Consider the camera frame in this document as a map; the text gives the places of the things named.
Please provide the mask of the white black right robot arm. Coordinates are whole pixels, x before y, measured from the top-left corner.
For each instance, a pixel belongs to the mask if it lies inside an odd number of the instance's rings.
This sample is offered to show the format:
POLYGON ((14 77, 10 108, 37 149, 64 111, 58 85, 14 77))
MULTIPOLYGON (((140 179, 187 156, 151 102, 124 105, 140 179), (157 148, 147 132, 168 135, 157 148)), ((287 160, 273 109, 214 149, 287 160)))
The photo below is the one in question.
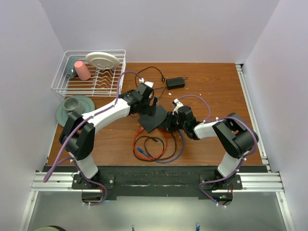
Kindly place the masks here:
POLYGON ((203 189, 226 189, 238 172, 244 158, 257 146, 257 134, 236 113, 208 122, 197 121, 189 106, 181 106, 175 112, 157 107, 157 127, 174 132, 182 130, 192 140, 217 137, 225 154, 214 175, 201 182, 203 189))

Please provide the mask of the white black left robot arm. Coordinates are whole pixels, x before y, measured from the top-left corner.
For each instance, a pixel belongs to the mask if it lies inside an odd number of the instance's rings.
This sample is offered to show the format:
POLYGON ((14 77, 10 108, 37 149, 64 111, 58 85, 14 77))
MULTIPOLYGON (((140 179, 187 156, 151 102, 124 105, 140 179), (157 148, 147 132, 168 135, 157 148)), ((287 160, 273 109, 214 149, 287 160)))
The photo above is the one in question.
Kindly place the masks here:
POLYGON ((147 131, 157 128, 166 115, 157 108, 152 82, 140 83, 135 90, 118 95, 111 103, 94 111, 78 114, 72 112, 60 135, 61 151, 72 157, 83 184, 89 189, 102 189, 100 172, 95 165, 92 150, 95 135, 114 121, 131 114, 139 114, 139 122, 147 131))

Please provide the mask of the black network switch box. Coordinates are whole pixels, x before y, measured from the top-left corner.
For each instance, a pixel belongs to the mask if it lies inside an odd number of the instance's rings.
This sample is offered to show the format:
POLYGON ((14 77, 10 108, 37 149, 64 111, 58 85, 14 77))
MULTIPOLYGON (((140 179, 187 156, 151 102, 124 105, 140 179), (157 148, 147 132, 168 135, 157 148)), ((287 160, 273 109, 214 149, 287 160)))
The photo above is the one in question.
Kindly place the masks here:
POLYGON ((144 130, 148 133, 152 132, 156 129, 160 124, 164 122, 167 117, 167 111, 161 105, 156 108, 156 112, 153 116, 142 115, 138 122, 144 128, 144 130))

